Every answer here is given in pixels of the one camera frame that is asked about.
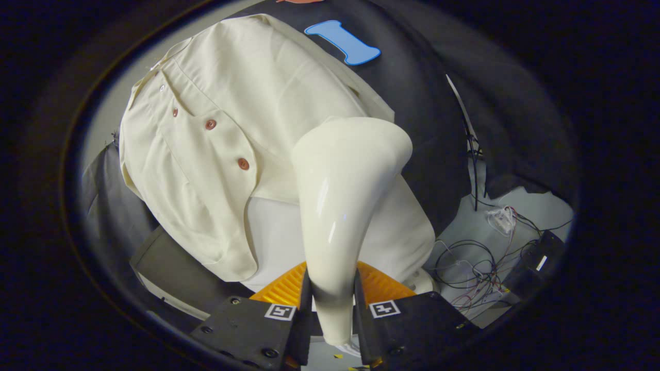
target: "cable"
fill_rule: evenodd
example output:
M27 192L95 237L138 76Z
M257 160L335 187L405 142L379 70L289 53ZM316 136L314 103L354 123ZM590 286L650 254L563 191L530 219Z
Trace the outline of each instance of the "cable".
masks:
M562 224L562 225L560 225L560 226L558 226L558 227L544 229L543 231L546 231L546 230L556 230L556 229L562 228L563 226L565 226L565 225L567 225L568 223L572 222L574 218L575 218L575 217L571 218L571 220L569 220L568 222L565 222L564 224Z
M447 82L451 86L451 89L456 96L456 101L458 102L459 106L461 107L461 111L463 112L463 126L465 127L465 135L467 136L467 140L470 143L470 151L472 152L472 165L475 171L475 195L478 194L477 191L477 158L475 157L475 148L472 146L472 140L476 141L477 144L479 144L479 141L477 141L477 138L475 138L472 133L470 132L470 126L472 124L470 123L470 117L467 115L467 110L465 109L465 105L463 104L463 100L461 99L461 96L458 94L458 90L456 90L456 86L454 86L453 82L449 78L449 75L445 74L447 77Z

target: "black fabric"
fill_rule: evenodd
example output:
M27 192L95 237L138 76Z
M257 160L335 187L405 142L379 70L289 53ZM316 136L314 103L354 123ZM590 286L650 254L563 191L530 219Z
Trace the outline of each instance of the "black fabric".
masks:
M311 7L266 1L234 17L267 13L301 32L315 23L337 19L382 51L375 60L350 68L395 110L395 123L411 136L414 152L403 175L436 234L454 219L460 199L471 191L463 116L446 81L444 65L484 149L491 197L520 185L528 191L550 189L568 197L577 180L572 168L575 154L566 134L568 121L529 72L482 36L433 11L414 13L390 0L326 0ZM320 36L310 39L343 60L342 52ZM141 296L143 303L150 303L145 308L156 308L160 317L187 329L196 319L172 314L169 305L154 302L130 268L131 256L158 223L125 186L119 171L118 137L114 139L89 166L81 183L79 201L87 232L95 242L92 253L121 290ZM172 247L173 240L168 241ZM153 274L153 268L145 267L145 271ZM205 271L201 265L197 268ZM174 279L185 274L174 269L163 272ZM168 286L166 281L159 283ZM216 301L201 295L193 302L206 310Z
M436 7L372 2L412 24L446 66L483 149L490 198L524 186L530 193L552 191L575 207L577 138L536 76L504 48Z
M90 253L99 261L105 280L123 295L181 331L201 323L152 295L138 280L129 261L158 227L147 206L126 187L119 172L119 153L110 143L83 174L78 198L81 222Z

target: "blue sticker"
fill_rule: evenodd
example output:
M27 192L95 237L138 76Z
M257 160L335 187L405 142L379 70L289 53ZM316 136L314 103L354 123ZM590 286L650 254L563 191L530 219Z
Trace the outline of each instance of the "blue sticker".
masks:
M347 65L361 65L380 55L380 49L362 42L350 32L346 31L338 20L326 20L307 27L307 35L319 35L338 47L345 55L344 63Z

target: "button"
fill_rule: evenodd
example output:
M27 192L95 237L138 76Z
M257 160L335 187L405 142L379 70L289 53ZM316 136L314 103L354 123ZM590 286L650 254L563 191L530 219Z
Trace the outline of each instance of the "button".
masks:
M239 158L238 159L238 167L240 167L243 170L247 170L247 169L249 169L249 162L244 158Z

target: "cream shirt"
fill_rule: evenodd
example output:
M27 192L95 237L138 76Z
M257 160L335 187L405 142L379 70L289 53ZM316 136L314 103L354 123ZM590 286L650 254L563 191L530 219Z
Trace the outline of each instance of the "cream shirt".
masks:
M257 271L248 199L297 205L290 150L330 117L393 122L394 112L289 25L269 15L223 20L176 44L133 86L121 171L177 243L222 280L243 281ZM428 257L422 245L407 254Z

